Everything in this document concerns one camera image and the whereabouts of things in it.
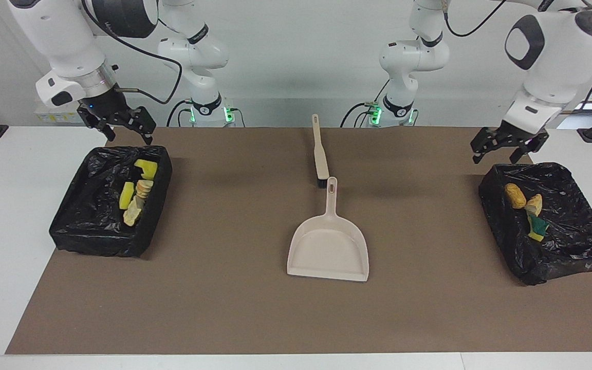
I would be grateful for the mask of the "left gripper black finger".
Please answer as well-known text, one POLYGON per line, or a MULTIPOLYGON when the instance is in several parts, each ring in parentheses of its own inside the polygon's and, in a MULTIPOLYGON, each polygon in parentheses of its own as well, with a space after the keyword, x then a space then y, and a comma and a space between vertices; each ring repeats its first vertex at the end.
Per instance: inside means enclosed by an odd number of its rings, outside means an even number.
POLYGON ((496 128, 481 128, 470 141, 473 152, 472 161, 479 164, 484 156, 496 150, 496 128))
POLYGON ((519 162, 519 160, 525 155, 538 152, 543 147, 548 138, 548 133, 539 133, 528 140, 518 139, 516 141, 516 150, 514 150, 514 152, 510 155, 510 163, 517 164, 517 162, 519 162))

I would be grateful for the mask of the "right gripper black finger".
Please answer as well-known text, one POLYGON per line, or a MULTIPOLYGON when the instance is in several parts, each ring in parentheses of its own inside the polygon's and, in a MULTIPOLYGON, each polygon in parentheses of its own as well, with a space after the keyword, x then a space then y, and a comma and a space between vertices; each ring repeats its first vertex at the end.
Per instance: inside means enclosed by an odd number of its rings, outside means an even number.
POLYGON ((151 117, 150 112, 148 112, 145 107, 141 106, 138 108, 129 108, 127 114, 129 115, 127 128, 138 133, 145 145, 151 145, 153 142, 153 133, 155 128, 157 128, 157 124, 151 117))
POLYGON ((105 120, 99 120, 97 117, 86 117, 84 119, 84 124, 87 128, 94 129, 99 133, 102 133, 107 141, 114 141, 116 138, 116 134, 114 133, 113 129, 108 125, 105 120))

